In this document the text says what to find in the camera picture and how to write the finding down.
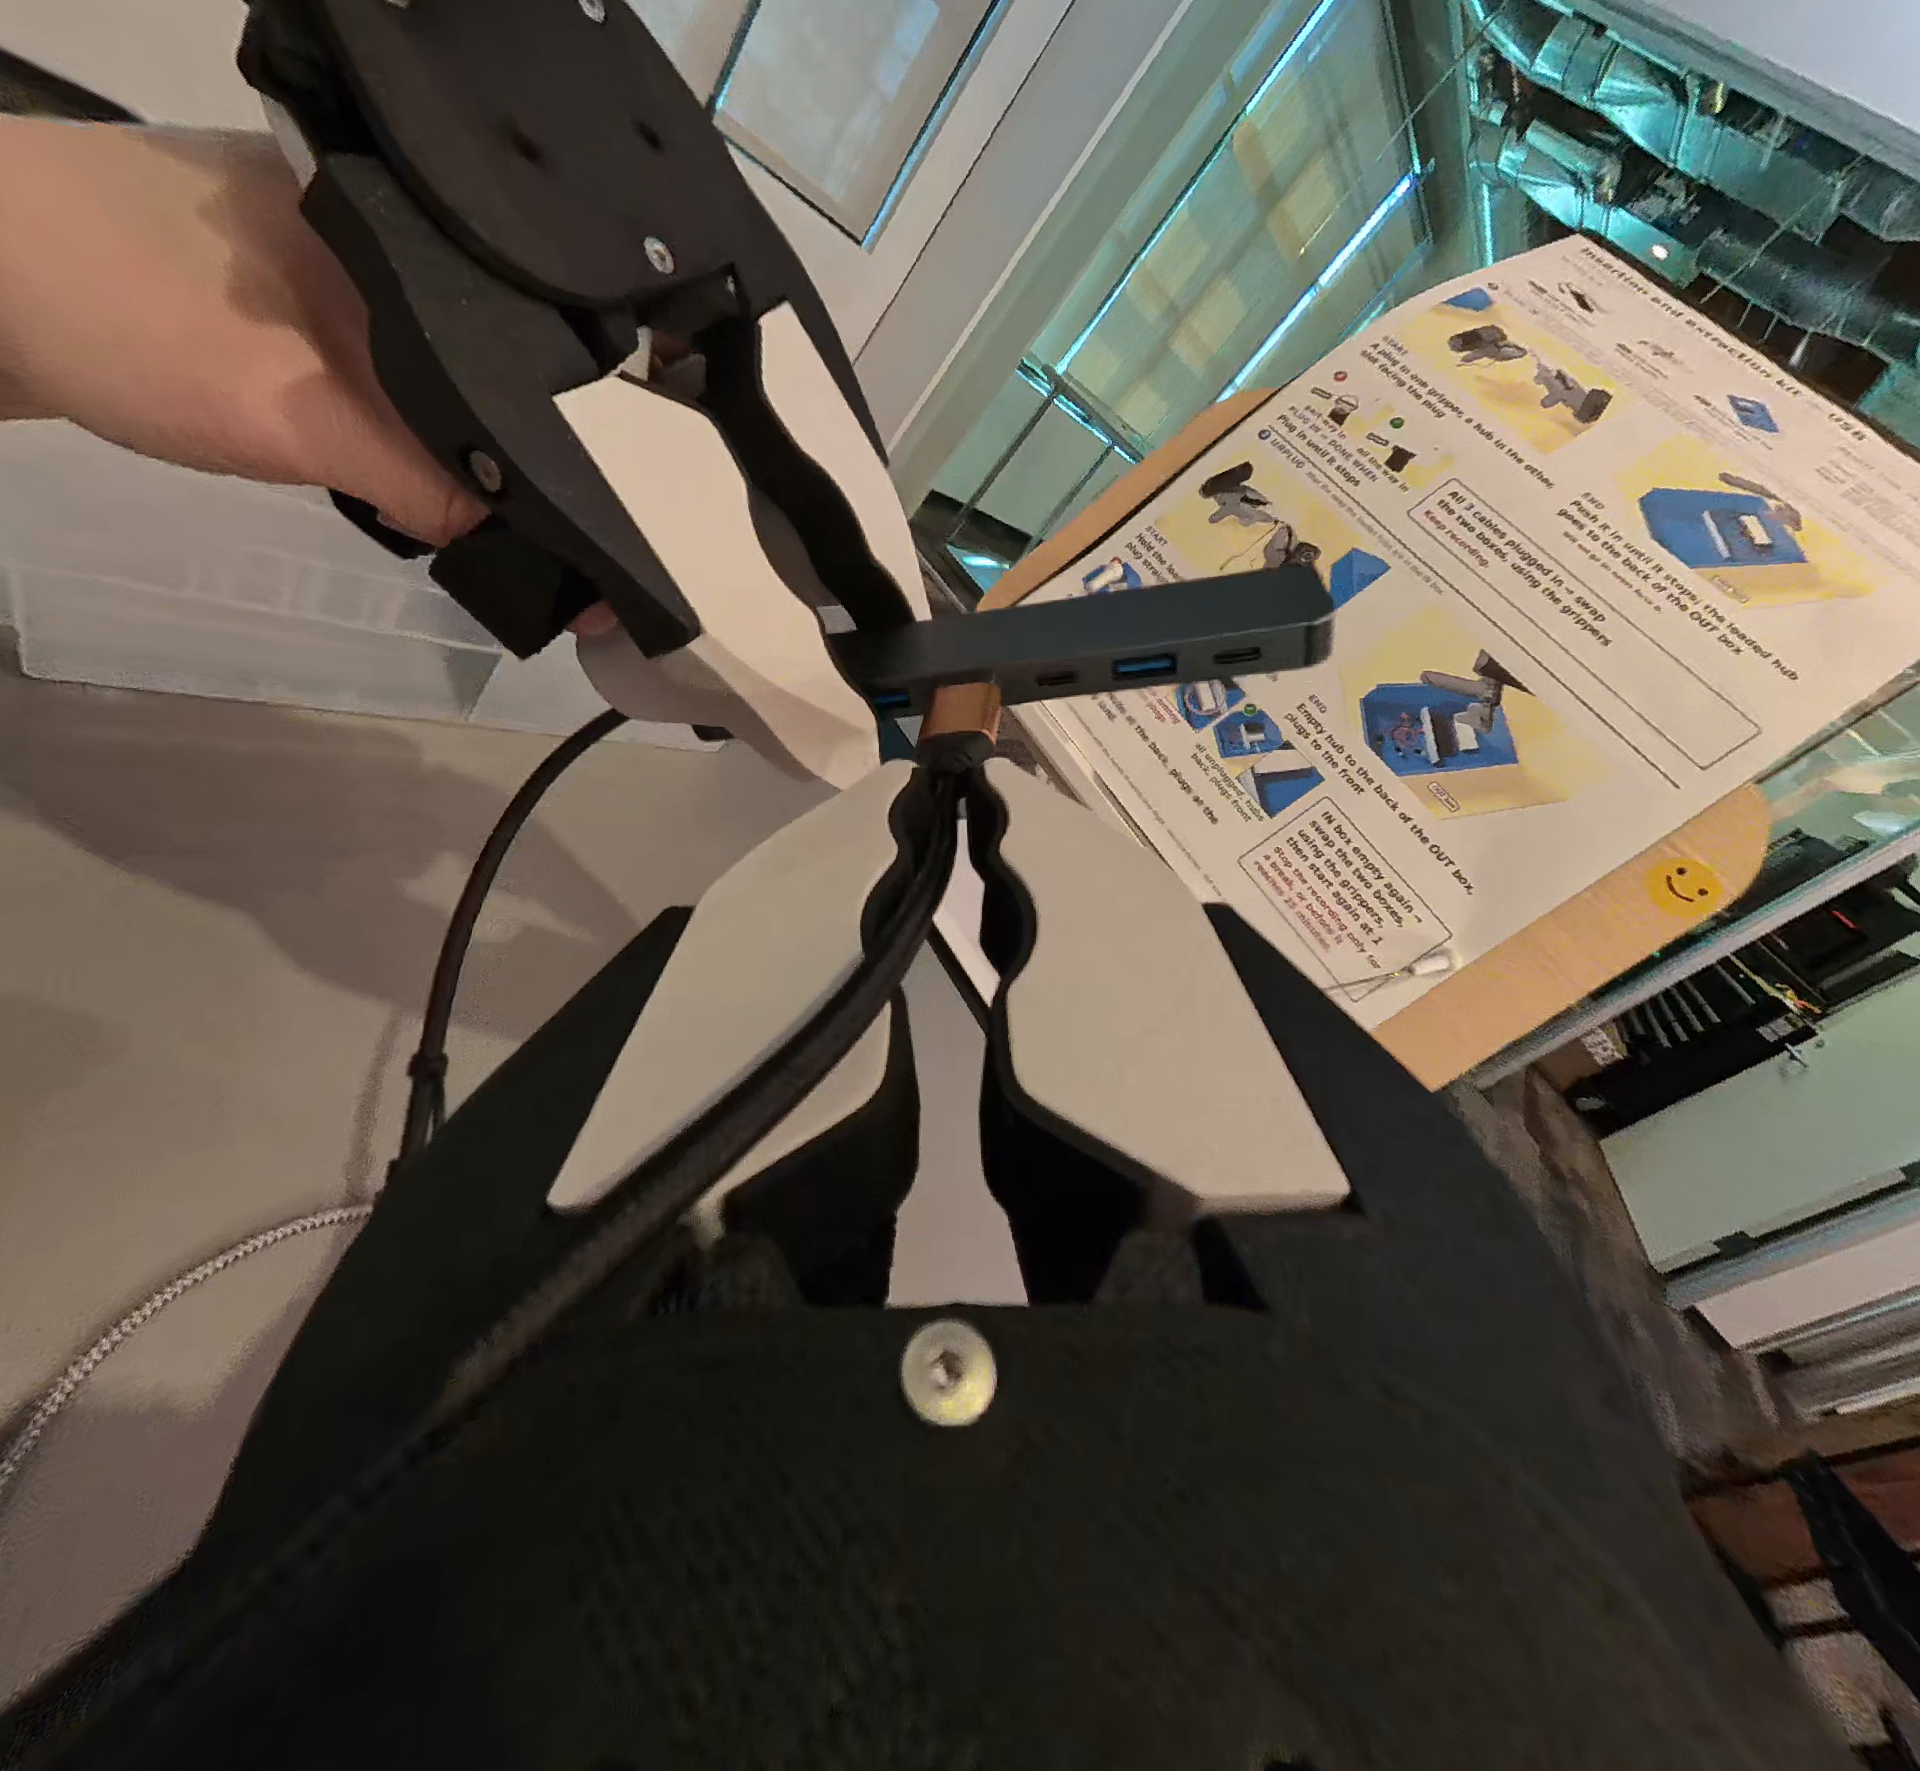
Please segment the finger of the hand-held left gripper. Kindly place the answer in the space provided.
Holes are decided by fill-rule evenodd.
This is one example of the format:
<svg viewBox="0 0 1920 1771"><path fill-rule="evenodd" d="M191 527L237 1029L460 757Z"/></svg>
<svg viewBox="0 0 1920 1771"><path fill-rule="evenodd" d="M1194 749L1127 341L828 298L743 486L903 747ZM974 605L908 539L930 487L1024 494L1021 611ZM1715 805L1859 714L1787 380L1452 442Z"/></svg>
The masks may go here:
<svg viewBox="0 0 1920 1771"><path fill-rule="evenodd" d="M753 662L718 632L706 597L706 413L624 378L566 392L560 409L626 515L696 614L688 644L647 656L640 628L590 637L577 651L598 696L628 719L730 733L788 776L847 790L878 765L878 729L823 660Z"/></svg>
<svg viewBox="0 0 1920 1771"><path fill-rule="evenodd" d="M713 287L706 597L753 662L823 660L821 608L860 631L926 620L924 579L860 384L828 319Z"/></svg>

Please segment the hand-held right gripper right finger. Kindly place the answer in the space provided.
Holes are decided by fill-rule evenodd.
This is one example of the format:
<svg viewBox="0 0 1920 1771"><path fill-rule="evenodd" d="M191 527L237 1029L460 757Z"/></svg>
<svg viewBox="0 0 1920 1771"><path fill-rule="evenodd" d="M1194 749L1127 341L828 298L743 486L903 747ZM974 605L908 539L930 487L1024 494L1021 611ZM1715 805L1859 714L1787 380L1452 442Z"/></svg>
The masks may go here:
<svg viewBox="0 0 1920 1771"><path fill-rule="evenodd" d="M1187 885L1011 762L982 781L1023 924L1001 982L1019 1096L1192 1213L1341 1206L1348 1173Z"/></svg>

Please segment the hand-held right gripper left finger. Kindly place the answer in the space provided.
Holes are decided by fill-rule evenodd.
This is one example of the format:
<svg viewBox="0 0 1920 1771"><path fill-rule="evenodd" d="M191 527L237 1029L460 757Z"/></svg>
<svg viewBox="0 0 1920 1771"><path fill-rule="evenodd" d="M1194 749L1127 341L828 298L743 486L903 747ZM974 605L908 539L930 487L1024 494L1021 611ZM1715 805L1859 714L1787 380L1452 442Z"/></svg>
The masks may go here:
<svg viewBox="0 0 1920 1771"><path fill-rule="evenodd" d="M911 764L785 824L698 899L682 941L550 1186L550 1209L601 1203L823 1012L862 960L862 916L901 856Z"/></svg>

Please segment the black cable orange plug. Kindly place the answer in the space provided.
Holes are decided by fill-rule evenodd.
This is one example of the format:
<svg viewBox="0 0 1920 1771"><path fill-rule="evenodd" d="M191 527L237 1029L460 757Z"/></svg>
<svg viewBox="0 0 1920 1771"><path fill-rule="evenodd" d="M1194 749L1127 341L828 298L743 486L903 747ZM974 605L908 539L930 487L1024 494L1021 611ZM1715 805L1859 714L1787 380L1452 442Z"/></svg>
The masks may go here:
<svg viewBox="0 0 1920 1771"><path fill-rule="evenodd" d="M486 1202L457 1235L477 1269L445 1401L496 1384L644 1272L743 1233L804 1303L880 1303L901 1209L920 1162L920 1098L901 986L920 955L959 854L961 791L995 753L987 683L944 689L895 805L897 864L862 916L862 960L823 1012L767 1052L692 1129L584 1213L550 1186L631 1036L696 907L662 915L512 1052L426 1146L432 1186L472 1178Z"/></svg>

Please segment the dark grey usb hub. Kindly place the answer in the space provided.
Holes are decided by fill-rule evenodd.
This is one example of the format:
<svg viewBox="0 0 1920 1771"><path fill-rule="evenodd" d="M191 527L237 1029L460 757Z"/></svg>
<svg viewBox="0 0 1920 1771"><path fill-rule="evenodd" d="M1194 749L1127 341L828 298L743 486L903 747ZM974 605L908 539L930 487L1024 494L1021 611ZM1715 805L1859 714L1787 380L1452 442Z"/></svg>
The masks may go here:
<svg viewBox="0 0 1920 1771"><path fill-rule="evenodd" d="M878 719L903 719L953 685L1024 707L1303 671L1330 656L1335 619L1318 570L1285 565L851 628L828 656Z"/></svg>

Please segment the person's left hand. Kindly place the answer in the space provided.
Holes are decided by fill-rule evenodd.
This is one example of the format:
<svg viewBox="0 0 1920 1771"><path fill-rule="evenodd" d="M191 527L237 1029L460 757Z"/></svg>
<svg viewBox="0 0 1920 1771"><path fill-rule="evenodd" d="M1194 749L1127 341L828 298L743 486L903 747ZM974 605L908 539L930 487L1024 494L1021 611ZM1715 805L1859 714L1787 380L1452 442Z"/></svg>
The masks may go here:
<svg viewBox="0 0 1920 1771"><path fill-rule="evenodd" d="M372 366L369 317L262 133L3 121L3 416L343 492L441 546L483 521Z"/></svg>

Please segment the wooden sheet board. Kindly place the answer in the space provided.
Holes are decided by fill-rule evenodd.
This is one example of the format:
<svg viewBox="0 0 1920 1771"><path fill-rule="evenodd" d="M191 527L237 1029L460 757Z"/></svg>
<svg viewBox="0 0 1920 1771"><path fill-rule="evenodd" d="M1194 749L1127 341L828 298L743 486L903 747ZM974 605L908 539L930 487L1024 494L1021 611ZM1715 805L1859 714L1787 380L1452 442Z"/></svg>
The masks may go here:
<svg viewBox="0 0 1920 1771"><path fill-rule="evenodd" d="M1232 392L1196 415L1178 439L1134 465L1008 570L983 593L979 608L1021 607L1038 585L1087 557L1102 534L1119 528L1192 464L1227 439L1249 434L1255 415L1275 395ZM1727 911L1759 876L1775 813L1778 801L1768 798L1761 781L1742 783L1476 963L1441 977L1404 1012L1380 1022L1376 1038L1423 1085L1441 1090L1504 1058L1530 1035L1555 1033L1566 1015L1605 986L1702 924L1682 931L1652 907L1647 867L1662 858L1701 860L1722 876Z"/></svg>

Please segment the green tinted glass pane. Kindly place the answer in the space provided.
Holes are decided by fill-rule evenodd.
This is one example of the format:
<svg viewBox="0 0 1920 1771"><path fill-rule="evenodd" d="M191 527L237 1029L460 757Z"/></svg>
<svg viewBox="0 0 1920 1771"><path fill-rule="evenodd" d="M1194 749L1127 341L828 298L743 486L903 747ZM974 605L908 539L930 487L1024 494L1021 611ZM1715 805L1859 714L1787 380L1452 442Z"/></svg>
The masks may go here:
<svg viewBox="0 0 1920 1771"><path fill-rule="evenodd" d="M930 475L923 534L979 592L1231 392L1404 286L1425 162L1389 0L1271 0Z"/></svg>

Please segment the clear plastic box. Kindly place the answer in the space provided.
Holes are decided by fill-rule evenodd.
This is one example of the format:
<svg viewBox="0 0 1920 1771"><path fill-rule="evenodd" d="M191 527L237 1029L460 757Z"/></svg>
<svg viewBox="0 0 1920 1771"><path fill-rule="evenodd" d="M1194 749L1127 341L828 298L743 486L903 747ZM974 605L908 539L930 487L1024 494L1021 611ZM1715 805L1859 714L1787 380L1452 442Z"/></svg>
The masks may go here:
<svg viewBox="0 0 1920 1771"><path fill-rule="evenodd" d="M315 487L4 427L3 597L27 677L567 735L606 705L570 641L509 656Z"/></svg>

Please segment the printed instruction sheet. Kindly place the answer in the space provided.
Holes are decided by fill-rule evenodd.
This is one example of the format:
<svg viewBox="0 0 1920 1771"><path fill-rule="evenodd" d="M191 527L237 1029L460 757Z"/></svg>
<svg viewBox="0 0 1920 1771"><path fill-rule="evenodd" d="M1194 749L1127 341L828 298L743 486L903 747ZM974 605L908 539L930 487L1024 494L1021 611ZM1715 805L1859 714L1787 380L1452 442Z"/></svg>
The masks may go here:
<svg viewBox="0 0 1920 1771"><path fill-rule="evenodd" d="M1330 656L1021 727L1369 1031L1917 663L1917 450L1585 238L1274 392L1026 599L1313 565Z"/></svg>

